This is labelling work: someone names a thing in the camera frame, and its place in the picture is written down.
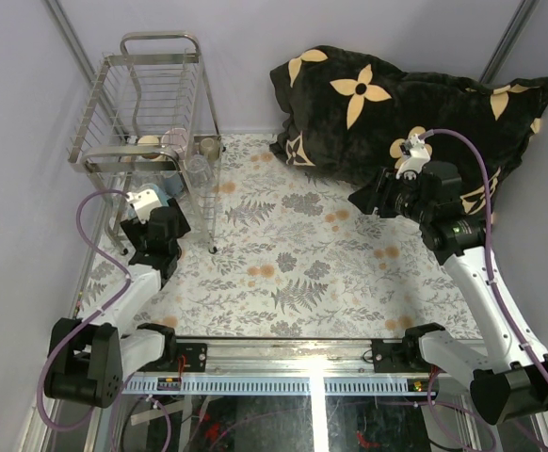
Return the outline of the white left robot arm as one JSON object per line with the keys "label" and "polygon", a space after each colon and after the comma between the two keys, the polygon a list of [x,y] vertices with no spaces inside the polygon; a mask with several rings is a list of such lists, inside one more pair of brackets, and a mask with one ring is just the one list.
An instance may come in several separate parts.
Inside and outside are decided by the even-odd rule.
{"label": "white left robot arm", "polygon": [[40,379],[43,396],[106,408],[138,370],[165,372],[178,363],[174,328],[143,323],[127,329],[174,274],[182,254],[179,240],[190,226],[177,201],[152,188],[128,192],[125,199],[134,213],[121,228],[135,252],[127,265],[113,263],[123,273],[123,286],[54,325]]}

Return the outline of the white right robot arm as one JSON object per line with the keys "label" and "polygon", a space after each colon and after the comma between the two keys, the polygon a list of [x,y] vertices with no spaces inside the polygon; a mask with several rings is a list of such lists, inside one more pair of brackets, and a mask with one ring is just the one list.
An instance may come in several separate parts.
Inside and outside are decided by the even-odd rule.
{"label": "white right robot arm", "polygon": [[497,425],[548,412],[548,350],[524,321],[492,253],[486,221],[464,214],[457,168],[432,162],[399,174],[378,168],[349,201],[366,215],[418,224],[423,242],[466,300],[485,353],[455,339],[438,323],[406,329],[384,357],[412,371],[439,368],[469,391],[478,414]]}

